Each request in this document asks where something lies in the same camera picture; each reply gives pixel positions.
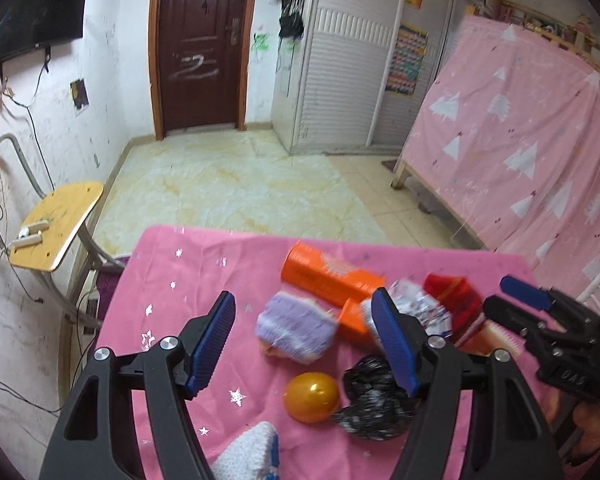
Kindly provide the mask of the right hand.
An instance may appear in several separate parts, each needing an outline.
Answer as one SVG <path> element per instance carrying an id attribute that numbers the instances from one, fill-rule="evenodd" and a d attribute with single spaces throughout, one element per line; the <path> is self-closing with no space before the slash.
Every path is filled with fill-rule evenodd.
<path id="1" fill-rule="evenodd" d="M 544 413 L 560 456 L 571 465 L 586 462 L 600 449 L 600 403 L 552 390 Z"/>

